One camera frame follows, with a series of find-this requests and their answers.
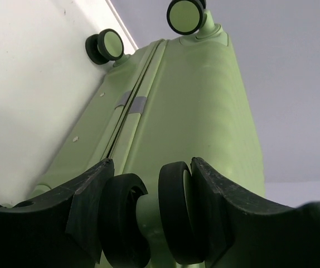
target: light green suitcase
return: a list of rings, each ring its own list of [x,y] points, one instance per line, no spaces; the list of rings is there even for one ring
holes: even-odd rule
[[[189,165],[200,156],[264,195],[261,149],[231,38],[213,23],[209,10],[194,3],[205,7],[205,1],[172,1],[168,10],[170,26],[183,36],[155,41],[134,55],[122,55],[113,30],[88,39],[95,63],[115,63],[32,194],[53,189],[106,157],[113,159],[115,175],[137,174],[149,192],[137,215],[151,248],[148,267],[176,267],[157,208],[163,165]],[[94,45],[96,51],[90,51]],[[111,266],[102,257],[96,267]]]

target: hard-shell suitcase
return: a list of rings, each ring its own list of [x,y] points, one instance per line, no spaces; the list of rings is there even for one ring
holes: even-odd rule
[[[228,34],[205,0],[172,0],[167,20],[182,36],[132,56],[112,29],[86,40],[115,63],[30,199],[0,205],[0,265],[320,267],[320,202],[261,197]]]
[[[120,56],[117,33],[110,29],[88,39],[88,50],[98,42],[102,51],[112,50],[114,57],[108,59],[116,61],[34,195],[108,157],[114,161],[115,175],[137,174],[156,200],[161,167],[177,161],[189,165],[194,156],[264,194],[261,149],[231,39],[213,23],[208,10],[200,10],[198,20],[205,22],[198,33],[188,35],[194,29],[177,29],[179,22],[171,21],[169,8],[169,24],[186,35],[155,41],[131,56]],[[107,41],[107,35],[113,40]],[[99,51],[88,52],[94,62],[106,62],[96,57]],[[154,267],[174,267],[163,235],[146,236]],[[100,267],[111,266],[102,257]]]

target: black wheel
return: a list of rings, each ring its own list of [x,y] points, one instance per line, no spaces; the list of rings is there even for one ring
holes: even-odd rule
[[[163,166],[159,174],[159,208],[165,238],[172,256],[182,265],[199,264],[204,259],[203,228],[198,202],[190,189],[190,171],[185,162]]]
[[[203,8],[206,9],[206,7],[207,7],[206,0],[200,0],[200,2],[202,4]]]
[[[105,29],[98,34],[98,48],[108,60],[119,60],[124,54],[123,40],[113,29]]]
[[[196,32],[203,22],[205,0],[172,0],[166,13],[170,28],[180,35]]]
[[[97,65],[109,62],[98,50],[98,35],[91,35],[86,40],[86,52],[88,57]]]
[[[103,189],[99,203],[99,240],[112,267],[138,268],[149,263],[149,244],[140,233],[135,214],[137,200],[147,193],[135,174],[113,177]]]

